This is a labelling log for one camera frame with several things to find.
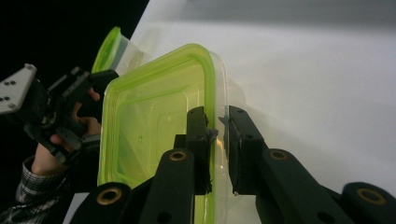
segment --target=plaid sleeve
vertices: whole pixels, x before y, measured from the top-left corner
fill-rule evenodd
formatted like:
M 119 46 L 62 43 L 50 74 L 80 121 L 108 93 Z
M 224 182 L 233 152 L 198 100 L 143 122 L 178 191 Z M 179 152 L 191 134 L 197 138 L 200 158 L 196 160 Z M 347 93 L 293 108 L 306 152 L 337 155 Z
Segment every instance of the plaid sleeve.
M 0 215 L 1 223 L 62 223 L 73 196 L 69 172 L 60 175 L 33 174 L 34 157 L 23 163 L 21 183 L 16 192 L 16 204 Z

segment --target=person's arm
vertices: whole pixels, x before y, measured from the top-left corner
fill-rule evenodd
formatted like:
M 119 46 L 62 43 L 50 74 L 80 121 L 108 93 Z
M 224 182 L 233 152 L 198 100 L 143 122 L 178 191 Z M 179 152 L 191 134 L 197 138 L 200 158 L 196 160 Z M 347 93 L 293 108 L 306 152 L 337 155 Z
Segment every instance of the person's arm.
M 99 94 L 90 90 L 93 100 Z M 77 103 L 74 119 L 86 125 L 85 135 L 99 134 L 101 124 L 95 118 L 79 118 Z M 51 137 L 53 144 L 72 148 L 58 135 Z M 16 193 L 16 204 L 0 215 L 1 223 L 62 223 L 74 192 L 71 186 L 72 169 L 60 164 L 50 152 L 38 144 L 35 155 L 23 163 L 21 183 Z

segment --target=plastic container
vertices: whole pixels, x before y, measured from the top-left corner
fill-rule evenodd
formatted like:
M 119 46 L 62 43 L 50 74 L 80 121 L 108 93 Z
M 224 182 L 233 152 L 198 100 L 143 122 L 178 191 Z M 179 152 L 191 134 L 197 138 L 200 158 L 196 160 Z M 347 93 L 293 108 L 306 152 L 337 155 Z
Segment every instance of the plastic container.
M 114 27 L 106 36 L 93 63 L 92 73 L 113 69 L 123 75 L 140 66 L 143 51 L 123 36 L 120 27 Z
M 213 191 L 195 197 L 195 223 L 221 220 L 229 178 L 219 118 L 228 118 L 227 101 L 221 59 L 197 44 L 114 79 L 104 99 L 98 185 L 114 181 L 134 188 L 153 177 L 162 154 L 173 148 L 175 134 L 186 132 L 187 112 L 203 106 L 208 128 L 219 135 L 211 156 Z

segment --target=human hand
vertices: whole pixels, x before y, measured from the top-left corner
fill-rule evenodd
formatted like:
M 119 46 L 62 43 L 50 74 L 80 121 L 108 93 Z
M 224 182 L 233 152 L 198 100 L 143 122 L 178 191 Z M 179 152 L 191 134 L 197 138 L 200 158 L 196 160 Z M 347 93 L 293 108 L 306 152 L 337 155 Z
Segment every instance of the human hand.
M 100 99 L 99 93 L 95 92 L 93 89 L 89 89 L 88 94 L 94 101 L 98 101 Z M 80 102 L 76 103 L 73 110 L 73 119 L 87 127 L 87 132 L 84 134 L 85 136 L 99 134 L 101 132 L 102 125 L 97 121 L 96 118 L 78 117 L 78 111 L 81 106 L 82 104 Z M 69 152 L 73 151 L 73 148 L 71 148 L 59 134 L 52 135 L 50 137 L 50 141 L 55 145 L 64 147 Z M 35 150 L 35 160 L 31 168 L 33 174 L 57 175 L 67 170 L 67 168 L 67 166 L 60 164 L 58 160 L 56 160 L 56 158 L 50 154 L 49 150 L 47 150 L 41 144 L 38 144 Z

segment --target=table surface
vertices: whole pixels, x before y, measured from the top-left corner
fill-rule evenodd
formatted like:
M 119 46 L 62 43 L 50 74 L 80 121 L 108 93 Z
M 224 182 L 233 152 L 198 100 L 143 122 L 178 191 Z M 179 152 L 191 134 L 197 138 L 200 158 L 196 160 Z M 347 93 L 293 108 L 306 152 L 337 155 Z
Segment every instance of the table surface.
M 396 195 L 396 2 L 151 0 L 131 41 L 150 62 L 188 43 L 225 63 L 229 104 L 323 186 Z M 254 198 L 228 222 L 260 222 Z

